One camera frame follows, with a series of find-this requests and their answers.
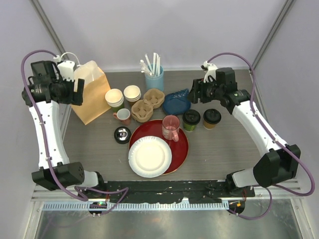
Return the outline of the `brown paper bag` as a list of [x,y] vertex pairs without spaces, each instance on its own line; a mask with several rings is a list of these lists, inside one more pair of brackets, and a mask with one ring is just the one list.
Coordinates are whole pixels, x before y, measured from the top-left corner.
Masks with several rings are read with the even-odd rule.
[[110,109],[105,100],[105,94],[111,88],[105,73],[95,61],[89,61],[83,65],[76,64],[74,91],[76,91],[78,79],[85,81],[83,103],[80,106],[73,105],[72,109],[80,120],[87,125]]

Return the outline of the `brown paper cup stack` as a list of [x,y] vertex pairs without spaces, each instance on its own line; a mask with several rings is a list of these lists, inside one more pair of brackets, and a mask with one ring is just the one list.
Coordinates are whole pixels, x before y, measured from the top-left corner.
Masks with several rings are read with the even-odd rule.
[[124,96],[130,106],[133,106],[141,98],[141,91],[138,86],[130,85],[124,89]]

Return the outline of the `blue plastic dish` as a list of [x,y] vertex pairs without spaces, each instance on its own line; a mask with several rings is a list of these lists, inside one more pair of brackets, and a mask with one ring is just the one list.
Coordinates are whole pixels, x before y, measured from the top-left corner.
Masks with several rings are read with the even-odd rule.
[[165,96],[162,104],[163,112],[166,115],[182,115],[191,107],[191,102],[187,96],[189,89],[183,89]]

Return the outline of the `green paper cup stack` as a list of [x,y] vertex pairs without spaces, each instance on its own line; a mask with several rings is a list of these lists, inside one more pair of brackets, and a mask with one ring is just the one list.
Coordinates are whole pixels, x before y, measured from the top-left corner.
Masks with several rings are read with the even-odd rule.
[[124,108],[124,96],[119,89],[110,89],[105,94],[105,100],[115,113]]

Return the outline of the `red round tray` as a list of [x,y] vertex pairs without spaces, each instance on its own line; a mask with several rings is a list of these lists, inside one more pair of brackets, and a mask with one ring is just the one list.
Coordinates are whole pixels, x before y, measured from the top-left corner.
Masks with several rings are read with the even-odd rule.
[[172,152],[172,159],[169,168],[163,173],[163,175],[175,172],[185,162],[188,154],[188,140],[184,131],[180,128],[178,132],[179,140],[174,142],[173,140],[167,140],[162,135],[162,120],[155,119],[143,123],[141,126],[132,133],[129,148],[140,138],[145,136],[156,136],[163,139],[170,147]]

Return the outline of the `cardboard cup carrier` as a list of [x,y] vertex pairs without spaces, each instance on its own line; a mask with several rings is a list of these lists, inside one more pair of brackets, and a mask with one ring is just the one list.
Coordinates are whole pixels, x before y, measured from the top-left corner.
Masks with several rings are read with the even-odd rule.
[[163,104],[164,99],[165,99],[165,94],[164,94],[164,92],[162,92],[156,88],[152,88],[152,89],[149,89],[144,94],[143,99],[150,102],[153,109],[157,109]]
[[153,113],[153,106],[147,100],[139,100],[131,108],[132,117],[140,123],[147,122]]

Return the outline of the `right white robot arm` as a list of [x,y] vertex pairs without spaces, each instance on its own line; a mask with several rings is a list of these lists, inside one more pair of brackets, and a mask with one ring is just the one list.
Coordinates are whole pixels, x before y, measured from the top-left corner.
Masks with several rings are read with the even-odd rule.
[[298,162],[290,155],[300,157],[297,145],[288,145],[258,113],[251,109],[253,102],[247,90],[239,90],[235,71],[230,68],[217,69],[213,76],[193,80],[187,98],[193,103],[220,101],[246,129],[261,155],[257,164],[250,169],[230,173],[226,176],[225,191],[229,196],[238,196],[244,187],[259,185],[267,188],[296,176]]

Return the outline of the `pink glass mug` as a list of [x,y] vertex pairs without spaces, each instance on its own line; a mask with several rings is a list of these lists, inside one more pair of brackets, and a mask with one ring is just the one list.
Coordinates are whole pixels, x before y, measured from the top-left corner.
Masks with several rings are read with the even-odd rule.
[[167,140],[178,142],[179,140],[180,120],[177,116],[168,115],[162,120],[162,135]]

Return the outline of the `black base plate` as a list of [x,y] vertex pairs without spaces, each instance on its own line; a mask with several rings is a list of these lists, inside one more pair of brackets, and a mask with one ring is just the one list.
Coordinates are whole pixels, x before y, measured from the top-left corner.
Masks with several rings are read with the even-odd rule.
[[188,198],[191,204],[219,202],[219,198],[249,198],[255,196],[250,186],[244,188],[231,188],[225,181],[192,180],[192,181],[108,181],[101,191],[113,192],[109,196],[112,203],[117,202],[122,193],[121,189],[128,188],[121,203],[149,203],[172,204],[180,203]]

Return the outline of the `front cardboard cup carrier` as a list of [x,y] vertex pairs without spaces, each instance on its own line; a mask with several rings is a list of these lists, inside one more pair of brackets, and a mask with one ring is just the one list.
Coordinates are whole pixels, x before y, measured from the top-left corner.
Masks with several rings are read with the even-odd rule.
[[139,100],[131,108],[132,117],[140,123],[147,122],[153,113],[153,106],[147,100]]

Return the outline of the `back cardboard cup carrier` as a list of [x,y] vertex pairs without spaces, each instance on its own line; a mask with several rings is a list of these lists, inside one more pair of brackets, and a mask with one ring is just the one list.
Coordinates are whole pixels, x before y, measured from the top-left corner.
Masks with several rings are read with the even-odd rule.
[[164,94],[164,92],[162,92],[156,88],[152,88],[152,89],[149,89],[144,94],[143,99],[150,102],[153,109],[157,109],[163,104],[164,99],[165,99],[165,94]]

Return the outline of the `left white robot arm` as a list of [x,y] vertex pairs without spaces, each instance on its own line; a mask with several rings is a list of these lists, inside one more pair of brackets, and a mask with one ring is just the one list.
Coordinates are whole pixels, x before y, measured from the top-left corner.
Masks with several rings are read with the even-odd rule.
[[34,183],[49,191],[60,186],[89,188],[96,199],[106,193],[99,172],[84,170],[80,162],[69,161],[60,130],[60,105],[83,103],[84,80],[74,79],[75,62],[38,61],[31,64],[33,75],[22,91],[22,98],[32,115],[39,148],[38,170],[31,174]]

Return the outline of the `white paper plate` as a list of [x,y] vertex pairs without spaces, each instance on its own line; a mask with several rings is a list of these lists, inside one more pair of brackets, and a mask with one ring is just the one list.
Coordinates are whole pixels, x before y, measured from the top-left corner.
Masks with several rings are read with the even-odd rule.
[[169,145],[156,136],[145,136],[133,143],[128,155],[129,166],[144,178],[161,176],[169,168],[172,152]]

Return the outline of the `blue straw holder cup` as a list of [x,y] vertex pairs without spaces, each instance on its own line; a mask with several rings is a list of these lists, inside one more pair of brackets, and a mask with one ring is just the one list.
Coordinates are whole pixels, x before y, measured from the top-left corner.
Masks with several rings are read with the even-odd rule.
[[145,83],[147,91],[149,89],[158,89],[160,91],[164,91],[164,71],[163,67],[160,66],[160,75],[157,77],[151,77],[145,74]]

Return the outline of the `black coffee lid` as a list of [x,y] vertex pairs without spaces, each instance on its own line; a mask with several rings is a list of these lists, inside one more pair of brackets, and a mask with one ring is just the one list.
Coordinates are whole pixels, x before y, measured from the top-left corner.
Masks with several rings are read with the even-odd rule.
[[203,114],[204,121],[209,124],[217,124],[221,121],[221,113],[216,109],[207,109]]
[[189,109],[183,114],[182,120],[188,125],[197,125],[201,120],[201,115],[198,111]]

